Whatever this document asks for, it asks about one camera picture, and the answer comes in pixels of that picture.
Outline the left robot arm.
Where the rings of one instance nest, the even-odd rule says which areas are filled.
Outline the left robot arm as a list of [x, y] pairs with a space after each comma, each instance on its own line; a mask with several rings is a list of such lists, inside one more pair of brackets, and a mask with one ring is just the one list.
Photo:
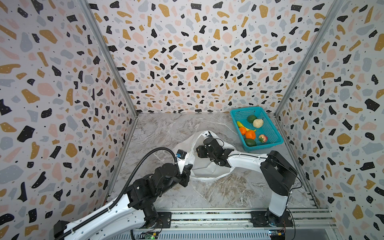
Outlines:
[[186, 187], [192, 168], [188, 164], [179, 171], [170, 163], [156, 168], [153, 174], [129, 185], [120, 199], [77, 221], [58, 221], [54, 225], [55, 239], [106, 240], [125, 231], [153, 227], [159, 219], [155, 201], [176, 185]]

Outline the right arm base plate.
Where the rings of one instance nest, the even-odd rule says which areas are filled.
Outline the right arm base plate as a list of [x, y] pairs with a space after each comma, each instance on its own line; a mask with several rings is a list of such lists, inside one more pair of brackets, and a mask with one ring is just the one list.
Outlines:
[[293, 227], [293, 218], [288, 210], [286, 210], [282, 216], [277, 217], [269, 211], [252, 211], [251, 223], [254, 228], [261, 227]]

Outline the pale white fruit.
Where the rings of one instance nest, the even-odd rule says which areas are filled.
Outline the pale white fruit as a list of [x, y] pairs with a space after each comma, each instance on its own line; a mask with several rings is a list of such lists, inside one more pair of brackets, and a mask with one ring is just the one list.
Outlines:
[[264, 120], [263, 119], [256, 119], [253, 123], [254, 128], [261, 128], [264, 125]]

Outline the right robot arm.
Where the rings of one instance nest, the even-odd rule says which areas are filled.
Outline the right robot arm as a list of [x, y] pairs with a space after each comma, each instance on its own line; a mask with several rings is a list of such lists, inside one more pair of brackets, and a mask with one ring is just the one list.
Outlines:
[[218, 140], [208, 137], [195, 147], [192, 170], [196, 179], [218, 180], [236, 168], [263, 174], [272, 191], [271, 200], [261, 224], [278, 226], [287, 215], [287, 203], [298, 178], [295, 168], [277, 151], [269, 154], [247, 154], [237, 151], [228, 144], [221, 145]]

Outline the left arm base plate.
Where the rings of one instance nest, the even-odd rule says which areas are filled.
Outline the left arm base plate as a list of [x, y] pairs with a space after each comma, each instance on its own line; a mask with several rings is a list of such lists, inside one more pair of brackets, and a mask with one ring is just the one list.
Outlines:
[[158, 212], [158, 217], [152, 223], [144, 223], [134, 229], [169, 229], [172, 223], [172, 212]]

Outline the teal plastic basket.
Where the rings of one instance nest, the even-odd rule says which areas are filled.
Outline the teal plastic basket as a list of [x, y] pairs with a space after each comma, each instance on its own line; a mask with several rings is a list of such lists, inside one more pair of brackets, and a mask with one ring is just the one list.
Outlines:
[[281, 134], [261, 107], [231, 110], [230, 114], [246, 152], [268, 149], [284, 143]]

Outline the red apple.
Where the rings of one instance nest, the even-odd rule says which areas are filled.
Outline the red apple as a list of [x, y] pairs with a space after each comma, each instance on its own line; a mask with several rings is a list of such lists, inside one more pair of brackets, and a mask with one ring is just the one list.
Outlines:
[[268, 141], [268, 137], [266, 135], [259, 135], [258, 136], [258, 140], [261, 142], [261, 143], [266, 143]]

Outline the small orange tangerine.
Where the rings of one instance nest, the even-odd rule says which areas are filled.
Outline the small orange tangerine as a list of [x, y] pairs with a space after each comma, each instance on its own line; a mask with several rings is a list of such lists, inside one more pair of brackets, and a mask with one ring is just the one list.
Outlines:
[[239, 128], [239, 131], [240, 131], [240, 133], [244, 136], [245, 134], [246, 134], [246, 132], [247, 132], [247, 130], [246, 130], [246, 128], [245, 127], [240, 127]]

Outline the orange fruit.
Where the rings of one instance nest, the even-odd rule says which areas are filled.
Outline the orange fruit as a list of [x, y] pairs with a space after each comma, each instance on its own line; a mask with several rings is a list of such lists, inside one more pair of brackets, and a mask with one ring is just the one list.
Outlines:
[[245, 138], [246, 138], [246, 139], [255, 140], [255, 139], [256, 139], [256, 133], [255, 133], [255, 131], [251, 131], [251, 130], [246, 131], [246, 133], [245, 133]]

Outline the white plastic bag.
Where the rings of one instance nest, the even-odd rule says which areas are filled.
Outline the white plastic bag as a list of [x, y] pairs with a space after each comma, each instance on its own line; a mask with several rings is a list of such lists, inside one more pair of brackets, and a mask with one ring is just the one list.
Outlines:
[[187, 153], [183, 159], [178, 158], [178, 165], [180, 168], [183, 168], [189, 164], [193, 165], [191, 170], [191, 178], [194, 180], [211, 182], [229, 175], [234, 170], [232, 167], [221, 167], [215, 162], [211, 161], [209, 158], [198, 157], [196, 148], [202, 146], [204, 144], [204, 140], [210, 137], [215, 139], [218, 142], [218, 145], [224, 150], [236, 150], [233, 145], [224, 142], [212, 131], [197, 132], [173, 148], [173, 152], [175, 154], [178, 150]]

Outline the green mango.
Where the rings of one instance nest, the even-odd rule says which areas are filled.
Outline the green mango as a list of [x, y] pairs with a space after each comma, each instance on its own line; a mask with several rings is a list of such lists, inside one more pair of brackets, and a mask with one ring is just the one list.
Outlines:
[[257, 143], [253, 139], [245, 139], [245, 143], [248, 147], [255, 147], [257, 146]]

